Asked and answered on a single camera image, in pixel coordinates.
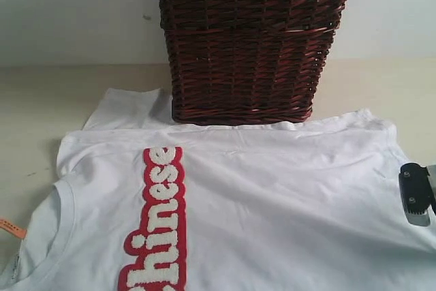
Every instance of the neckline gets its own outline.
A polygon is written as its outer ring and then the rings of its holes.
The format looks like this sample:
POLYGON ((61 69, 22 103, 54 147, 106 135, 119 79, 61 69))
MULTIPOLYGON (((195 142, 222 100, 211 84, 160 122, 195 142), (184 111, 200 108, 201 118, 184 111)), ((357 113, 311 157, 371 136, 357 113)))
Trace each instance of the neckline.
POLYGON ((59 227, 47 256, 29 276, 10 286, 0 288, 0 291, 45 290, 43 288, 45 278, 61 260, 65 248, 69 243, 74 225, 74 197, 67 181, 60 180, 56 182, 54 186, 56 187, 61 201, 61 212, 59 216, 59 227))

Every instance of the t-shirt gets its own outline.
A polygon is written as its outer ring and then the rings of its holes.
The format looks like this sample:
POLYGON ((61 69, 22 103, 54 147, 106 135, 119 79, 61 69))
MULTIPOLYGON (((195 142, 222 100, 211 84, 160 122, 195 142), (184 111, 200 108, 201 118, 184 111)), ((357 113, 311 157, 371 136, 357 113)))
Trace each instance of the t-shirt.
POLYGON ((436 221, 406 220, 393 124, 178 125, 168 99, 110 90, 63 139, 0 290, 435 289, 436 221))

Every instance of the white letter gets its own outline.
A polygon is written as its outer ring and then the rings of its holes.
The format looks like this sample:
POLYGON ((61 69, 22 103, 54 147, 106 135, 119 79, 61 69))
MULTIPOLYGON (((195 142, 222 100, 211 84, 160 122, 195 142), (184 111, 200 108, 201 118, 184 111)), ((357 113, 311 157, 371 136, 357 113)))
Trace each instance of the white letter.
POLYGON ((175 157, 176 149, 174 147, 168 147, 166 152, 164 148, 150 149, 150 159, 157 165, 167 165, 172 162, 175 157))
POLYGON ((146 248, 151 248, 156 245, 177 245, 177 231, 150 234, 146 241, 146 248))
POLYGON ((178 185, 176 183, 153 184, 150 187, 150 195, 156 200, 168 200, 173 198, 178 192, 178 185))
POLYGON ((149 254, 144 260, 144 269, 137 271, 131 270, 127 275, 127 286, 131 288, 136 284, 153 283, 153 282, 170 282, 176 285, 178 282, 178 264, 175 263, 178 258, 176 247, 170 247, 168 252, 158 252, 149 254), (171 263, 167 269, 156 269, 156 264, 171 263))
POLYGON ((176 213, 171 214, 169 217, 158 217, 158 215, 165 211, 176 211, 177 208, 178 202, 175 199, 171 199, 165 204, 154 204, 149 210, 148 232, 151 233, 156 228, 171 228, 171 230, 176 230, 178 225, 178 215, 176 213))
POLYGON ((159 166, 155 166, 150 171, 150 179, 154 183, 162 183, 165 180, 174 182, 177 179, 178 170, 173 165, 167 165, 161 170, 159 166))

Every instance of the brown wicker basket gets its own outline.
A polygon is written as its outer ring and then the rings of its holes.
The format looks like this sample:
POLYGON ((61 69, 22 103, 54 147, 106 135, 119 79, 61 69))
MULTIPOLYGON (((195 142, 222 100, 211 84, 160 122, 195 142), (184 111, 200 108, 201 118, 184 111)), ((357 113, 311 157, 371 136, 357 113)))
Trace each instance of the brown wicker basket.
POLYGON ((173 119, 304 121, 345 0, 159 0, 173 119))

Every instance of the beige table surface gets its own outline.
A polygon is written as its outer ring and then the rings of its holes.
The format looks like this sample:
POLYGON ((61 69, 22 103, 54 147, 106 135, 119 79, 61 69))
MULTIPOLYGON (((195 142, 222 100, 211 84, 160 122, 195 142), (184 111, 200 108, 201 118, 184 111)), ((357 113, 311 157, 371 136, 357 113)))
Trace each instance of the beige table surface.
MULTIPOLYGON (((410 160, 436 164, 436 58, 329 61, 311 119, 359 108, 394 121, 410 160)), ((0 69, 0 217, 26 227, 56 181, 66 132, 80 129, 108 87, 170 87, 167 65, 0 69)), ((0 271, 19 242, 0 230, 0 271)))

